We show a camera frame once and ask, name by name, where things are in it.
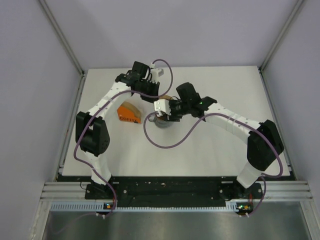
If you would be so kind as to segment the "brown paper coffee filter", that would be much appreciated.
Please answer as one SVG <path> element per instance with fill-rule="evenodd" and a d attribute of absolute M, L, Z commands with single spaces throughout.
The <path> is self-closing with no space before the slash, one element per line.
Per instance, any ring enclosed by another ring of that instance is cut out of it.
<path fill-rule="evenodd" d="M 169 95 L 163 95 L 163 96 L 161 96 L 159 99 L 164 99 L 164 100 L 170 100 L 172 97 L 171 96 L 169 96 Z"/>

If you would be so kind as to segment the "grey glass coffee server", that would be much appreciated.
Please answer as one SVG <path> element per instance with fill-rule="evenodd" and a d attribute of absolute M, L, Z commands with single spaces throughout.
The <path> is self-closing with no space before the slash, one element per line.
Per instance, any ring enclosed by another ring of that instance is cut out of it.
<path fill-rule="evenodd" d="M 172 121 L 165 121 L 164 116 L 158 117 L 156 114 L 148 117 L 147 119 L 160 129 L 167 129 L 174 124 Z"/>

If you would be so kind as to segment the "orange coffee filter packet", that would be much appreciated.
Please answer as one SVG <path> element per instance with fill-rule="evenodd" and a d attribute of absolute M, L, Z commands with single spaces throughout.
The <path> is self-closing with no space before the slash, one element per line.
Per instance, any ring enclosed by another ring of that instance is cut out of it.
<path fill-rule="evenodd" d="M 123 102 L 117 109 L 118 119 L 122 122 L 141 124 L 142 113 L 141 111 L 130 102 Z"/>

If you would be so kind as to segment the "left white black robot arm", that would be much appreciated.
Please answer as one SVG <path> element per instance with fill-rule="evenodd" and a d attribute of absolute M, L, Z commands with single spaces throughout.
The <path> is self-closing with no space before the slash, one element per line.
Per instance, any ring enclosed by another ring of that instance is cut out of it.
<path fill-rule="evenodd" d="M 98 184 L 96 192 L 102 198 L 109 198 L 114 191 L 108 183 L 112 174 L 106 159 L 111 142 L 107 121 L 133 94 L 154 102 L 159 96 L 159 78 L 163 74 L 164 70 L 153 63 L 148 66 L 136 61 L 130 70 L 116 77 L 109 91 L 90 110 L 76 115 L 73 158 L 91 169 L 91 179 Z"/>

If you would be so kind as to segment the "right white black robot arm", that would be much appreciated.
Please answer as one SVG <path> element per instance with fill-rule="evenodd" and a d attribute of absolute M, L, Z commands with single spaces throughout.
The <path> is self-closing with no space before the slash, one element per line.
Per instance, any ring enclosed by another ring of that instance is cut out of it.
<path fill-rule="evenodd" d="M 266 176 L 266 170 L 274 161 L 279 165 L 279 172 L 274 177 L 283 175 L 280 154 L 284 145 L 273 121 L 261 122 L 241 116 L 212 97 L 201 97 L 189 82 L 179 85 L 176 91 L 178 99 L 166 97 L 155 103 L 158 116 L 163 116 L 167 122 L 178 122 L 183 116 L 191 115 L 226 130 L 246 144 L 246 164 L 229 186 L 219 190 L 225 199 L 246 198 L 252 191 L 252 185 L 258 178 Z"/>

